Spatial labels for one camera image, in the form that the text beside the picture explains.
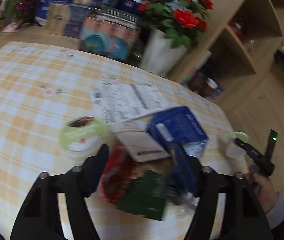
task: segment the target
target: sleeve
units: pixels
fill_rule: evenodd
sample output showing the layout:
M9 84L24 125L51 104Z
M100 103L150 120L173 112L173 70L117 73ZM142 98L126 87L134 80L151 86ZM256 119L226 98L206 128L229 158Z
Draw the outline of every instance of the sleeve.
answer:
M284 233L284 195L279 194L274 208L266 214L273 238L276 240Z

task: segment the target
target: red package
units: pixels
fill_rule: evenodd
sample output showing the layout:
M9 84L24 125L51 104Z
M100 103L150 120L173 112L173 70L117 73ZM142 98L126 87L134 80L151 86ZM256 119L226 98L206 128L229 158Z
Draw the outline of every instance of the red package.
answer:
M98 185L99 195L116 204L126 194L131 182L133 159L123 146L117 146L111 154Z

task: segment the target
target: gray sleeve cuff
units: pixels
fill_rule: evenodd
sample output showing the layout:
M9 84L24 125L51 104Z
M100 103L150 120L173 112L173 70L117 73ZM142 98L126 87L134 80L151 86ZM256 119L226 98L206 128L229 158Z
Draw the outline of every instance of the gray sleeve cuff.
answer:
M266 214L266 218L271 229L276 228L284 221L284 196L282 193L279 194L274 208Z

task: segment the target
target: plastic cup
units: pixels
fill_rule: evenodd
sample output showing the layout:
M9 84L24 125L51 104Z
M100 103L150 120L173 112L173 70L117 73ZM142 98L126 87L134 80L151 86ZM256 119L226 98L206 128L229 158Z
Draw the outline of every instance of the plastic cup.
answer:
M245 156L246 152L234 143L234 139L239 138L245 143L249 142L249 136L243 132L232 132L229 134L229 142L226 146L226 156L234 159L239 159Z

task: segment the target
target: table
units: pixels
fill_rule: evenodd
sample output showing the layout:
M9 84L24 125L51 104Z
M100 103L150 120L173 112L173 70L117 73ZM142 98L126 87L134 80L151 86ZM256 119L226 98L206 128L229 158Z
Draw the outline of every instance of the table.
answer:
M222 153L223 138L232 131L224 112L181 85L98 55L10 42L0 49L0 233L6 239L39 173L72 167L61 157L58 136L66 122L91 113L90 91L101 80L148 83L172 105L187 105L210 138L202 164L224 174L247 172L244 159ZM59 201L65 237L72 239L62 194ZM222 195L212 236L221 226L223 201ZM170 206L164 222L149 220L115 209L97 193L86 203L101 239L183 239L193 216L177 218L177 207Z

